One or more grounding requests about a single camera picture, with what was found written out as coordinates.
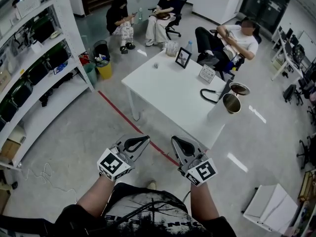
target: plastic bottle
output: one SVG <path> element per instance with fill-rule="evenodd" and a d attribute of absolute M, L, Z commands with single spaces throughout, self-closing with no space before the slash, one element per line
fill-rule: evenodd
<path fill-rule="evenodd" d="M 192 53 L 192 43 L 193 43 L 192 40 L 190 40 L 188 45 L 185 48 L 190 53 Z"/>
<path fill-rule="evenodd" d="M 138 19 L 139 19 L 139 22 L 143 21 L 143 9 L 142 8 L 139 8 L 139 10 L 138 10 Z"/>

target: red tape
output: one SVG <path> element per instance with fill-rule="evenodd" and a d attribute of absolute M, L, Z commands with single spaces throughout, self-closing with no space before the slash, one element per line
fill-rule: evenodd
<path fill-rule="evenodd" d="M 133 124 L 132 121 L 130 121 L 100 90 L 98 90 L 99 94 L 113 107 L 114 110 L 117 111 L 118 114 L 121 115 L 123 119 L 127 121 L 137 132 L 144 134 L 141 130 L 138 129 L 137 126 Z M 169 161 L 171 161 L 176 166 L 179 166 L 179 163 L 177 163 L 174 159 L 172 159 L 169 155 L 166 155 L 164 151 L 162 151 L 154 142 L 150 141 L 150 144 L 164 157 L 166 157 Z"/>

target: woman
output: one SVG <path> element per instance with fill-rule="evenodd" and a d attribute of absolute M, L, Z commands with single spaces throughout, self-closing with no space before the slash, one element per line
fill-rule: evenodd
<path fill-rule="evenodd" d="M 127 0 L 114 0 L 111 8 L 107 13 L 107 29 L 111 35 L 119 35 L 121 37 L 121 54 L 127 54 L 128 49 L 135 48 L 133 44 L 134 29 L 130 24 L 130 20 L 135 14 L 128 15 Z"/>
<path fill-rule="evenodd" d="M 154 14 L 149 17 L 146 46 L 160 42 L 167 42 L 166 26 L 175 20 L 175 14 L 179 14 L 181 10 L 180 0 L 159 0 L 159 3 L 154 10 Z M 166 20 L 157 19 L 157 15 L 161 13 L 169 13 L 170 18 Z"/>

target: photo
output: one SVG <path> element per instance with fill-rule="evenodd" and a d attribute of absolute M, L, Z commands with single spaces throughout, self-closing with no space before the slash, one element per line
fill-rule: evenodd
<path fill-rule="evenodd" d="M 178 63 L 181 67 L 185 69 L 189 62 L 190 57 L 191 57 L 191 53 L 189 53 L 187 50 L 183 48 L 180 48 L 178 57 L 176 59 L 176 63 Z"/>

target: trash can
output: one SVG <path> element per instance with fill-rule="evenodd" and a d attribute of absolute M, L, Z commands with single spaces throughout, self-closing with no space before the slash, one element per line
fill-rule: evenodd
<path fill-rule="evenodd" d="M 94 63 L 85 64 L 83 68 L 84 68 L 84 71 L 87 73 L 87 76 L 91 84 L 94 85 L 98 80 Z"/>
<path fill-rule="evenodd" d="M 101 61 L 96 65 L 102 79 L 109 79 L 112 76 L 111 63 L 108 61 Z"/>
<path fill-rule="evenodd" d="M 93 45 L 93 49 L 94 49 L 93 50 L 94 57 L 99 57 L 99 54 L 102 54 L 106 56 L 107 61 L 110 61 L 110 53 L 108 49 L 108 44 L 105 40 L 97 41 Z"/>

